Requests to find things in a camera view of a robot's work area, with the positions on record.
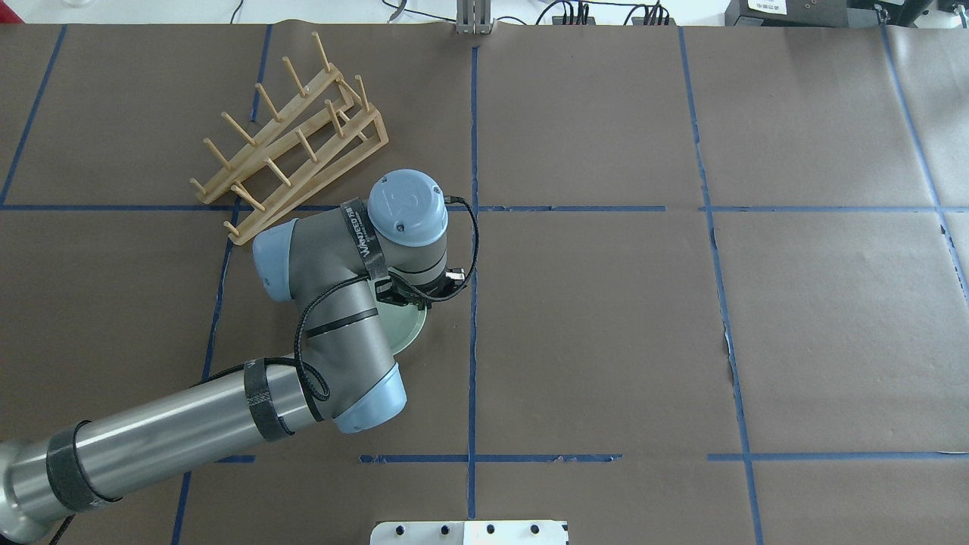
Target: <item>black device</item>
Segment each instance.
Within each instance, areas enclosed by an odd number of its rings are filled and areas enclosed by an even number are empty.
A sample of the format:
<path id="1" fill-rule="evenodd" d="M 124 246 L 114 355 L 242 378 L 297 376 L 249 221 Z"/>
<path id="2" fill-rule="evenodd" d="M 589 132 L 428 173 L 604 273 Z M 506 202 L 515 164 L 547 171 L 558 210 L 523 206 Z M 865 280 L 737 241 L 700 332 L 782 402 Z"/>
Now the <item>black device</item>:
<path id="1" fill-rule="evenodd" d="M 848 26 L 845 0 L 731 0 L 726 26 Z"/>

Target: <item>blue tape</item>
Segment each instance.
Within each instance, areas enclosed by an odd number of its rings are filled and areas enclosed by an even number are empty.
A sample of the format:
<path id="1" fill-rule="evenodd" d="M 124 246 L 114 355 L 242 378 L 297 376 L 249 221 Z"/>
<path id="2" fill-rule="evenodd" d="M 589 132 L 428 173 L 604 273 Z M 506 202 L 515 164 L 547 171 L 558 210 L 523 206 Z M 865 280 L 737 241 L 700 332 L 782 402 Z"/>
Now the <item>blue tape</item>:
<path id="1" fill-rule="evenodd" d="M 683 61 L 683 78 L 686 82 L 686 98 L 690 106 L 690 121 L 693 125 L 693 145 L 697 155 L 697 168 L 703 189 L 704 215 L 706 228 L 710 235 L 710 252 L 713 255 L 713 271 L 717 280 L 717 297 L 720 300 L 720 317 L 724 324 L 724 337 L 727 340 L 727 357 L 730 360 L 731 372 L 734 374 L 734 403 L 736 407 L 736 421 L 740 429 L 740 447 L 744 455 L 750 454 L 750 440 L 747 437 L 747 419 L 743 411 L 743 395 L 740 392 L 740 373 L 736 367 L 734 353 L 734 334 L 731 329 L 730 313 L 727 310 L 727 293 L 724 289 L 723 271 L 720 267 L 720 252 L 717 249 L 716 230 L 713 224 L 712 203 L 710 202 L 709 185 L 706 180 L 706 166 L 700 152 L 700 123 L 697 119 L 697 106 L 693 97 L 693 83 L 690 79 L 690 62 L 686 52 L 686 36 L 683 27 L 676 27 L 679 33 L 679 51 Z M 744 460 L 744 472 L 747 477 L 747 496 L 750 499 L 750 514 L 754 524 L 754 538 L 757 545 L 764 545 L 764 531 L 761 527 L 761 509 L 757 501 L 757 486 L 754 482 L 754 465 L 749 459 Z"/>
<path id="2" fill-rule="evenodd" d="M 808 462 L 854 460 L 958 460 L 969 461 L 965 452 L 774 452 L 743 454 L 708 454 L 708 462 Z"/>
<path id="3" fill-rule="evenodd" d="M 379 454 L 360 456 L 361 464 L 466 464 L 466 454 Z"/>
<path id="4" fill-rule="evenodd" d="M 949 229 L 949 223 L 946 221 L 946 214 L 942 212 L 942 204 L 939 202 L 939 192 L 935 189 L 935 180 L 932 178 L 932 172 L 928 168 L 928 161 L 925 160 L 925 151 L 922 147 L 922 139 L 919 138 L 919 133 L 915 130 L 915 122 L 912 120 L 912 113 L 909 111 L 908 101 L 905 99 L 905 93 L 902 92 L 902 83 L 898 78 L 898 71 L 895 69 L 895 57 L 891 53 L 889 32 L 886 30 L 885 25 L 882 25 L 881 30 L 882 43 L 885 45 L 885 55 L 889 59 L 891 83 L 895 87 L 895 94 L 898 96 L 898 103 L 901 105 L 902 111 L 905 113 L 905 124 L 908 125 L 909 133 L 912 135 L 912 142 L 915 143 L 915 151 L 919 157 L 919 164 L 922 166 L 922 173 L 925 175 L 925 183 L 928 184 L 928 193 L 932 196 L 932 205 L 935 206 L 936 213 L 939 217 L 939 225 L 941 225 L 943 231 L 945 231 L 944 236 L 946 238 L 946 245 L 949 247 L 949 255 L 953 259 L 955 276 L 958 278 L 960 287 L 962 288 L 962 298 L 966 301 L 966 303 L 969 303 L 969 284 L 966 284 L 965 271 L 962 268 L 962 263 L 959 261 L 958 251 L 955 249 L 952 231 Z"/>
<path id="5" fill-rule="evenodd" d="M 666 207 L 595 207 L 595 206 L 487 206 L 482 212 L 665 212 Z"/>
<path id="6" fill-rule="evenodd" d="M 608 464 L 621 460 L 621 454 L 479 454 L 478 462 L 490 464 Z"/>
<path id="7" fill-rule="evenodd" d="M 259 61 L 259 75 L 256 77 L 256 81 L 259 83 L 263 82 L 263 76 L 266 75 L 266 56 L 269 55 L 269 39 L 272 37 L 272 24 L 266 25 L 266 37 L 263 39 L 263 58 Z M 252 92 L 252 111 L 249 113 L 249 120 L 255 121 L 256 115 L 259 113 L 259 91 Z"/>
<path id="8" fill-rule="evenodd" d="M 185 520 L 185 504 L 188 502 L 188 489 L 192 484 L 192 471 L 182 475 L 182 488 L 178 493 L 178 509 L 175 511 L 175 524 L 172 528 L 172 545 L 181 541 L 181 525 Z"/>
<path id="9" fill-rule="evenodd" d="M 478 214 L 478 47 L 471 49 L 471 209 Z M 468 520 L 477 515 L 478 273 L 471 275 L 470 353 L 468 357 Z"/>
<path id="10" fill-rule="evenodd" d="M 549 464 L 554 462 L 577 464 L 608 464 L 621 460 L 621 454 L 477 454 L 479 464 Z M 363 455 L 361 464 L 464 464 L 464 454 L 379 454 Z"/>
<path id="11" fill-rule="evenodd" d="M 256 457 L 251 454 L 239 454 L 235 456 L 227 456 L 222 460 L 216 460 L 217 464 L 253 464 L 256 461 Z"/>
<path id="12" fill-rule="evenodd" d="M 57 54 L 60 53 L 60 48 L 64 44 L 64 35 L 67 34 L 67 25 L 61 25 L 60 34 L 57 35 L 57 42 L 54 44 L 54 51 L 50 53 L 50 60 L 47 62 L 47 69 L 44 71 L 44 77 L 41 79 L 41 86 L 37 89 L 37 96 L 34 97 L 34 105 L 30 107 L 30 113 L 27 115 L 27 122 L 23 125 L 23 132 L 20 133 L 20 141 L 16 144 L 16 151 L 14 151 L 14 159 L 11 160 L 10 169 L 7 171 L 7 179 L 3 182 L 3 189 L 0 190 L 0 206 L 3 206 L 7 202 L 7 194 L 10 193 L 10 186 L 14 183 L 14 174 L 16 173 L 16 165 L 20 162 L 20 154 L 23 153 L 23 147 L 27 144 L 27 137 L 30 135 L 30 128 L 34 125 L 34 117 L 37 116 L 37 108 L 41 105 L 41 98 L 44 97 L 44 91 L 47 89 L 47 82 L 50 81 L 50 74 L 54 70 L 54 63 L 57 62 Z"/>
<path id="13" fill-rule="evenodd" d="M 230 211 L 229 205 L 3 205 L 2 210 L 20 211 L 109 211 L 109 212 L 191 212 Z"/>
<path id="14" fill-rule="evenodd" d="M 934 212 L 933 207 L 711 207 L 714 212 Z"/>

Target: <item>grid line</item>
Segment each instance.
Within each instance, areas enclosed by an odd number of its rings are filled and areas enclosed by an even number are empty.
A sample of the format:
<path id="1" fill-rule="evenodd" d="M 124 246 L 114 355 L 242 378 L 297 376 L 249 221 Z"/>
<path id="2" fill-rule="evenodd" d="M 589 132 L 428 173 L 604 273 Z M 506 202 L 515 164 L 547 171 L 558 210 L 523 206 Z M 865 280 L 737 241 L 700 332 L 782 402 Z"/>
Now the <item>grid line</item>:
<path id="1" fill-rule="evenodd" d="M 750 460 L 750 439 L 747 436 L 747 419 L 743 411 L 743 395 L 740 391 L 740 373 L 736 365 L 734 351 L 734 334 L 731 330 L 730 311 L 727 309 L 727 294 L 724 289 L 723 271 L 720 267 L 720 252 L 717 249 L 716 227 L 713 223 L 713 209 L 710 202 L 709 185 L 706 179 L 706 166 L 700 149 L 700 123 L 697 120 L 697 106 L 693 97 L 693 83 L 690 80 L 690 61 L 686 51 L 686 36 L 683 27 L 676 27 L 679 34 L 679 50 L 683 61 L 683 78 L 686 82 L 686 100 L 690 107 L 690 121 L 693 127 L 693 145 L 697 155 L 697 169 L 700 172 L 701 189 L 703 191 L 703 205 L 706 216 L 706 228 L 710 238 L 710 253 L 713 258 L 713 272 L 716 276 L 717 298 L 720 300 L 720 318 L 724 325 L 724 337 L 727 340 L 727 358 L 730 361 L 731 373 L 734 379 L 734 403 L 736 421 L 740 431 L 740 448 L 743 451 L 744 473 L 747 478 L 747 496 L 750 500 L 750 514 L 754 525 L 754 538 L 757 545 L 764 545 L 764 533 L 761 528 L 761 512 L 757 502 L 757 485 L 754 482 L 754 464 Z"/>
<path id="2" fill-rule="evenodd" d="M 922 147 L 922 139 L 919 138 L 919 133 L 915 129 L 915 122 L 912 120 L 912 112 L 908 107 L 908 100 L 905 99 L 905 93 L 902 91 L 901 80 L 898 78 L 898 71 L 895 68 L 895 57 L 891 52 L 891 43 L 889 42 L 889 32 L 885 28 L 885 25 L 881 25 L 882 33 L 882 44 L 885 46 L 885 56 L 889 60 L 889 73 L 891 74 L 891 82 L 895 88 L 895 95 L 898 98 L 898 104 L 902 107 L 902 112 L 905 114 L 905 124 L 908 126 L 909 134 L 912 137 L 912 142 L 915 144 L 915 151 L 919 157 L 919 165 L 922 167 L 922 173 L 925 176 L 925 183 L 928 185 L 928 192 L 932 196 L 932 205 L 935 206 L 935 212 L 939 218 L 939 225 L 942 227 L 942 235 L 946 239 L 946 246 L 949 247 L 949 255 L 953 259 L 953 266 L 955 267 L 955 276 L 959 281 L 959 287 L 962 288 L 962 299 L 969 304 L 969 285 L 966 284 L 965 272 L 962 269 L 962 264 L 959 262 L 959 254 L 955 249 L 955 243 L 953 242 L 952 231 L 949 229 L 949 222 L 946 220 L 946 214 L 942 211 L 942 203 L 939 201 L 939 192 L 935 188 L 935 179 L 932 177 L 932 171 L 928 168 L 928 161 L 925 160 L 925 150 Z"/>
<path id="3" fill-rule="evenodd" d="M 272 25 L 266 26 L 266 37 L 263 41 L 263 53 L 260 60 L 259 74 L 257 75 L 257 82 L 263 82 L 263 76 L 266 73 L 266 55 L 269 51 L 269 39 L 272 36 Z M 259 109 L 259 93 L 256 92 L 256 98 L 253 99 L 252 111 L 250 118 L 251 120 L 256 119 L 256 114 Z M 238 222 L 239 211 L 241 210 L 242 199 L 240 197 L 235 198 L 235 202 L 232 205 L 232 223 L 233 225 Z M 212 311 L 212 324 L 208 332 L 208 343 L 205 347 L 205 361 L 202 367 L 202 380 L 209 377 L 209 373 L 212 368 L 212 358 L 215 353 L 215 334 L 219 326 L 219 318 L 222 316 L 222 301 L 225 294 L 226 287 L 226 274 L 229 271 L 229 260 L 232 258 L 233 254 L 233 242 L 226 239 L 226 249 L 222 257 L 222 270 L 219 274 L 219 286 L 216 290 L 215 295 L 215 308 Z M 219 463 L 244 463 L 251 464 L 255 462 L 256 458 L 251 456 L 230 456 L 226 459 L 218 461 Z M 192 485 L 192 471 L 186 471 L 182 475 L 182 485 L 181 490 L 178 493 L 178 505 L 175 509 L 175 520 L 172 525 L 172 545 L 178 545 L 181 541 L 181 529 L 182 524 L 185 520 L 185 510 L 188 505 L 188 493 Z"/>
<path id="4" fill-rule="evenodd" d="M 814 462 L 859 460 L 949 460 L 969 462 L 967 452 L 763 452 L 743 454 L 708 454 L 708 462 Z"/>
<path id="5" fill-rule="evenodd" d="M 47 90 L 47 82 L 50 81 L 50 74 L 54 70 L 54 63 L 57 62 L 57 54 L 60 53 L 60 48 L 64 44 L 65 35 L 67 35 L 67 25 L 62 24 L 60 33 L 57 35 L 57 42 L 54 43 L 54 50 L 50 53 L 50 60 L 47 62 L 47 69 L 44 71 L 44 77 L 41 79 L 41 84 L 37 89 L 37 96 L 34 97 L 34 104 L 30 107 L 30 113 L 27 115 L 27 122 L 23 124 L 23 132 L 20 133 L 20 140 L 16 144 L 14 158 L 11 159 L 10 169 L 7 171 L 7 178 L 4 180 L 3 189 L 0 190 L 0 207 L 7 202 L 7 195 L 10 193 L 10 186 L 14 183 L 16 165 L 20 162 L 20 154 L 23 153 L 23 148 L 27 145 L 27 137 L 30 136 L 30 128 L 34 124 L 34 117 L 37 116 L 37 109 L 41 105 L 41 99 L 44 97 L 44 91 Z"/>
<path id="6" fill-rule="evenodd" d="M 478 47 L 471 48 L 471 209 L 478 215 Z M 468 520 L 477 516 L 476 438 L 478 418 L 478 272 L 471 275 L 471 317 L 468 354 Z"/>
<path id="7" fill-rule="evenodd" d="M 621 454 L 476 454 L 478 464 L 608 464 Z M 378 454 L 362 455 L 361 464 L 466 464 L 465 454 Z"/>

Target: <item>black cable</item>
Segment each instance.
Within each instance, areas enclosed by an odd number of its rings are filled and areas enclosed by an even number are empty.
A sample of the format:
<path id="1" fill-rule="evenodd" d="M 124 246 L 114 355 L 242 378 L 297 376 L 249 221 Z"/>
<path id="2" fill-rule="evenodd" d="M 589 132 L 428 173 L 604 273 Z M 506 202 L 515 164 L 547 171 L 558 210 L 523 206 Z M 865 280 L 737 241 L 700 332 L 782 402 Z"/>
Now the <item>black cable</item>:
<path id="1" fill-rule="evenodd" d="M 320 374 L 319 371 L 313 369 L 312 366 L 308 366 L 306 362 L 302 361 L 302 333 L 303 333 L 303 330 L 306 329 L 306 320 L 309 319 L 309 313 L 312 312 L 313 309 L 317 307 L 317 305 L 322 303 L 324 299 L 333 295 L 337 291 L 342 290 L 347 286 L 356 284 L 357 282 L 360 282 L 366 279 L 367 279 L 366 275 L 361 274 L 359 276 L 354 276 L 349 280 L 344 280 L 336 284 L 335 286 L 329 288 L 327 291 L 316 296 L 316 299 L 310 302 L 310 304 L 303 309 L 302 315 L 300 315 L 299 317 L 299 325 L 297 326 L 296 338 L 293 339 L 293 359 L 296 360 L 296 363 L 297 363 L 296 368 L 297 368 L 297 375 L 299 376 L 299 381 L 306 385 L 310 395 L 313 396 L 313 399 L 315 400 L 326 401 L 329 399 L 329 385 L 327 384 L 326 380 L 323 378 L 323 376 Z M 313 383 L 309 381 L 309 377 L 306 376 L 307 369 L 310 369 L 310 372 L 313 374 L 313 376 L 317 379 L 317 381 L 320 382 L 320 388 L 323 389 L 322 392 L 318 391 L 316 387 L 313 386 Z"/>
<path id="2" fill-rule="evenodd" d="M 448 195 L 445 197 L 445 203 L 448 203 L 448 204 L 459 203 L 461 205 L 464 205 L 465 209 L 468 210 L 468 215 L 471 216 L 471 228 L 474 231 L 474 238 L 472 240 L 472 248 L 471 248 L 471 268 L 468 269 L 468 272 L 466 275 L 464 275 L 464 279 L 461 280 L 461 283 L 457 284 L 457 287 L 455 287 L 454 291 L 452 291 L 450 294 L 447 294 L 444 296 L 432 296 L 432 295 L 426 294 L 425 292 L 415 287 L 414 284 L 405 280 L 403 276 L 401 276 L 400 274 L 397 274 L 396 272 L 391 272 L 391 276 L 393 276 L 394 280 L 403 284 L 404 287 L 412 291 L 417 296 L 421 297 L 426 301 L 430 301 L 432 303 L 441 303 L 444 301 L 449 301 L 453 299 L 457 294 L 461 293 L 461 291 L 464 290 L 464 288 L 468 287 L 468 283 L 471 281 L 471 276 L 475 273 L 475 269 L 478 266 L 478 243 L 480 240 L 480 234 L 478 233 L 478 218 L 475 217 L 474 210 L 471 208 L 471 205 L 469 205 L 467 201 L 465 201 L 460 197 L 453 197 L 451 195 Z"/>
<path id="3" fill-rule="evenodd" d="M 521 24 L 525 24 L 525 25 L 528 24 L 527 22 L 519 19 L 518 17 L 514 17 L 514 16 L 500 16 L 500 17 L 496 18 L 495 20 L 502 20 L 502 19 L 511 19 L 511 20 L 516 20 L 516 21 L 520 22 Z"/>
<path id="4" fill-rule="evenodd" d="M 196 386 L 199 386 L 200 384 L 204 384 L 206 382 L 211 382 L 213 380 L 218 380 L 218 379 L 222 378 L 223 376 L 228 376 L 228 375 L 230 375 L 230 374 L 232 374 L 234 372 L 239 372 L 239 371 L 241 371 L 243 369 L 245 369 L 245 365 L 232 366 L 232 367 L 230 367 L 228 369 L 220 370 L 219 372 L 217 372 L 217 373 L 215 373 L 215 374 L 213 374 L 211 376 L 208 376 L 206 378 L 203 378 L 199 382 L 196 382 L 195 384 L 192 385 L 192 388 L 195 388 Z"/>
<path id="5" fill-rule="evenodd" d="M 629 14 L 626 15 L 626 20 L 622 21 L 623 26 L 626 26 L 627 24 L 629 24 L 629 19 L 633 18 L 633 14 L 639 8 L 642 8 L 642 10 L 645 12 L 643 14 L 643 17 L 646 17 L 649 15 L 649 6 L 646 6 L 645 4 L 637 4 L 632 10 L 629 11 Z"/>
<path id="6" fill-rule="evenodd" d="M 57 533 L 55 533 L 54 536 L 50 539 L 50 542 L 48 543 L 48 545 L 57 545 L 57 543 L 60 541 L 60 538 L 64 537 L 64 532 L 67 531 L 67 527 L 71 525 L 71 521 L 73 520 L 74 520 L 74 515 L 71 515 L 70 517 L 64 519 L 64 522 L 61 523 L 60 528 L 57 529 Z"/>
<path id="7" fill-rule="evenodd" d="M 229 24 L 233 24 L 235 22 L 235 14 L 239 13 L 239 10 L 242 9 L 242 2 L 245 2 L 245 0 L 239 0 L 239 5 L 235 6 L 233 16 L 229 17 Z"/>
<path id="8" fill-rule="evenodd" d="M 405 7 L 405 6 L 407 6 L 407 0 L 400 0 L 400 4 L 398 4 L 396 6 L 394 6 L 394 4 L 391 4 L 387 0 L 380 0 L 380 1 L 383 2 L 384 5 L 387 6 L 388 8 L 394 8 L 398 12 L 404 12 L 405 14 L 414 14 L 415 16 L 431 17 L 431 18 L 435 18 L 435 19 L 438 19 L 438 20 L 445 20 L 447 22 L 457 22 L 456 19 L 442 17 L 442 16 L 436 16 L 435 14 L 427 14 L 425 12 L 419 12 L 417 10 L 408 9 L 408 8 Z"/>
<path id="9" fill-rule="evenodd" d="M 542 22 L 542 17 L 544 17 L 545 14 L 548 13 L 548 10 L 552 9 L 552 7 L 555 6 L 556 4 L 562 4 L 563 5 L 563 7 L 562 7 L 562 22 L 563 23 L 565 22 L 566 13 L 569 14 L 568 15 L 568 18 L 572 18 L 572 17 L 575 16 L 576 13 L 573 11 L 574 7 L 572 5 L 572 2 L 570 2 L 569 0 L 555 0 L 551 4 L 548 4 L 546 6 L 546 8 L 542 10 L 542 12 L 539 14 L 539 18 L 535 19 L 535 24 L 540 24 Z"/>

